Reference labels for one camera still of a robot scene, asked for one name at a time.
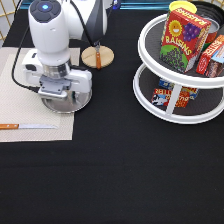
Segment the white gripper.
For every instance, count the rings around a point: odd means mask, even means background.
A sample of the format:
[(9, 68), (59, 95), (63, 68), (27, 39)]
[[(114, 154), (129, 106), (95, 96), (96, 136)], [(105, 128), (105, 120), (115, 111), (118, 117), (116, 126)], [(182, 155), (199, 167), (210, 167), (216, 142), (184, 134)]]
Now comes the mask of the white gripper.
[(29, 84), (38, 87), (42, 98), (65, 100), (68, 91), (89, 93), (92, 88), (90, 71), (73, 66), (71, 61), (57, 66), (44, 65), (36, 49), (31, 49), (22, 61), (23, 72)]

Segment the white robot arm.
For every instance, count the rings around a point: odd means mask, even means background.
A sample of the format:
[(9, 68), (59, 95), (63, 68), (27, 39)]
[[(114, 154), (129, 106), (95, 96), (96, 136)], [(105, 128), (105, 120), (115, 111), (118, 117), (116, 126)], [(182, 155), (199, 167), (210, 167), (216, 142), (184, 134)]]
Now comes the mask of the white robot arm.
[(26, 81), (47, 99), (65, 99), (69, 91), (89, 93), (90, 71), (71, 64), (69, 41), (87, 41), (94, 48), (107, 30), (105, 0), (34, 0), (28, 9), (35, 48), (22, 66)]

